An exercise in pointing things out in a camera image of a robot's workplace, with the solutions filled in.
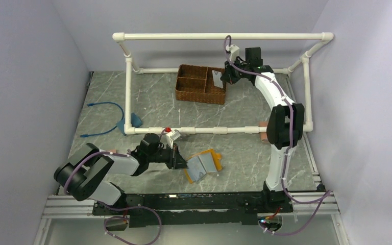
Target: white card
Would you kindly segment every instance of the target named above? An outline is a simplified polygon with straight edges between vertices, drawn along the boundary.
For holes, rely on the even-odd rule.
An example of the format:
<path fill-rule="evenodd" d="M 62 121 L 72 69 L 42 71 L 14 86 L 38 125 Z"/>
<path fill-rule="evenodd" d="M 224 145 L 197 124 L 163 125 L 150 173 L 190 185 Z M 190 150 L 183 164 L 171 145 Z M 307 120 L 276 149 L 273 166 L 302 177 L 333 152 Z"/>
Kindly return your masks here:
<path fill-rule="evenodd" d="M 212 71 L 212 78 L 214 80 L 214 86 L 219 87 L 219 88 L 223 88 L 223 82 L 220 80 L 221 77 L 222 77 L 222 73 L 220 71 L 217 71 L 217 70 Z"/>

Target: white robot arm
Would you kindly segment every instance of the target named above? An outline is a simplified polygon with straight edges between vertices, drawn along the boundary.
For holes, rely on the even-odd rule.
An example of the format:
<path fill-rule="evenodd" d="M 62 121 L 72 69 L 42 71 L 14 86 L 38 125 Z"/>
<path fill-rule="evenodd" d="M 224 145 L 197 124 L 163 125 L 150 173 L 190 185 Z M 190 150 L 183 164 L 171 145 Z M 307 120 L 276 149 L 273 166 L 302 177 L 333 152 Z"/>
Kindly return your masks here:
<path fill-rule="evenodd" d="M 234 66 L 230 65 L 229 61 L 225 62 L 222 80 L 234 84 L 241 78 L 249 79 L 261 91 L 272 111 L 267 127 L 268 140 L 272 144 L 271 162 L 265 183 L 270 191 L 283 191 L 281 179 L 286 180 L 290 156 L 295 151 L 297 141 L 301 139 L 303 134 L 304 107 L 289 98 L 278 85 L 273 70 L 269 66 L 262 65 L 259 47 L 247 48 L 245 61 L 239 57 L 239 47 L 236 45 L 226 46 L 226 51 L 229 52 L 229 60 L 233 61 Z M 290 118 L 290 109 L 286 101 L 294 107 L 293 122 L 286 121 L 286 116 Z M 294 128 L 294 147 L 291 148 L 289 147 L 290 123 Z M 284 187 L 287 188 L 287 181 L 284 181 Z"/>
<path fill-rule="evenodd" d="M 54 179 L 64 186 L 64 192 L 78 201 L 94 199 L 109 206 L 125 207 L 124 191 L 103 178 L 106 174 L 138 176 L 153 162 L 165 163 L 169 169 L 187 168 L 187 161 L 175 143 L 171 141 L 165 146 L 158 135 L 148 133 L 140 145 L 127 154 L 85 144 L 55 171 Z"/>

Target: pipe elbow joint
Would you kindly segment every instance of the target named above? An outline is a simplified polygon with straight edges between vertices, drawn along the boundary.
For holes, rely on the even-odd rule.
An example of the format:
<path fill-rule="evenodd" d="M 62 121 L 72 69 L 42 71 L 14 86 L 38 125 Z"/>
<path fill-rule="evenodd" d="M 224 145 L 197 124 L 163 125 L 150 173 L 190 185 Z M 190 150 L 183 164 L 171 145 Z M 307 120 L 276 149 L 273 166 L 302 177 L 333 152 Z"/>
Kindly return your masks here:
<path fill-rule="evenodd" d="M 323 44 L 327 44 L 329 43 L 331 40 L 333 40 L 334 38 L 334 34 L 331 32 L 322 32 L 322 43 Z"/>
<path fill-rule="evenodd" d="M 122 42 L 126 40 L 126 34 L 124 32 L 115 32 L 112 34 L 112 38 L 115 42 Z"/>
<path fill-rule="evenodd" d="M 126 135 L 136 134 L 136 132 L 134 132 L 134 127 L 132 127 L 131 124 L 124 124 L 124 133 Z"/>
<path fill-rule="evenodd" d="M 310 62 L 310 57 L 308 57 L 308 55 L 306 54 L 307 51 L 304 53 L 304 55 L 301 57 L 301 62 L 302 63 L 309 63 Z"/>
<path fill-rule="evenodd" d="M 313 121 L 306 121 L 303 125 L 304 132 L 312 132 L 313 131 Z"/>
<path fill-rule="evenodd" d="M 286 75 L 290 75 L 292 73 L 292 71 L 289 70 L 289 67 L 288 68 L 283 68 L 283 73 L 286 74 Z"/>
<path fill-rule="evenodd" d="M 133 69 L 133 71 L 134 71 L 134 74 L 144 74 L 143 68 L 139 68 L 139 70 Z"/>

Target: brown woven basket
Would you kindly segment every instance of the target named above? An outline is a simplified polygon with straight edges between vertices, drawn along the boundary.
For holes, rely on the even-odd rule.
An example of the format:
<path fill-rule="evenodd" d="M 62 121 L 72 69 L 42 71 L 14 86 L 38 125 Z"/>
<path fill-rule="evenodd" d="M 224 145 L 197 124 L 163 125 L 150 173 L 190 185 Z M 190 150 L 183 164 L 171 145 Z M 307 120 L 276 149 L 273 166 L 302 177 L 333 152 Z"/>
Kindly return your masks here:
<path fill-rule="evenodd" d="M 226 83 L 223 82 L 223 88 L 214 86 L 213 70 L 221 73 L 225 71 L 222 68 L 180 65 L 175 87 L 177 100 L 223 105 L 226 97 Z"/>

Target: blue cable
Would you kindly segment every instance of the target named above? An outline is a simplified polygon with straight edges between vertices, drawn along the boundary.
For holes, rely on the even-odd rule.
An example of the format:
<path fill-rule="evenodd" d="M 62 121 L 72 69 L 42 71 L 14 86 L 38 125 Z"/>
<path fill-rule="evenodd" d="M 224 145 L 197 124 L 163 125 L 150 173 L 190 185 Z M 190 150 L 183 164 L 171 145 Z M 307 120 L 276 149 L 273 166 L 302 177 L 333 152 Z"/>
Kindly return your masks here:
<path fill-rule="evenodd" d="M 117 103 L 115 103 L 115 102 L 89 103 L 89 104 L 86 104 L 86 105 L 87 105 L 88 107 L 90 107 L 90 106 L 101 105 L 101 104 L 112 104 L 112 105 L 116 105 L 116 106 L 121 110 L 121 112 L 122 112 L 121 120 L 124 119 L 124 109 L 123 109 L 120 105 L 118 105 Z M 116 125 L 115 125 L 112 129 L 110 129 L 110 130 L 108 130 L 108 131 L 106 131 L 106 132 L 97 133 L 97 134 L 82 134 L 80 137 L 86 138 L 86 137 L 89 137 L 89 136 L 103 135 L 103 134 L 107 134 L 107 133 L 112 132 L 114 129 L 116 129 Z"/>

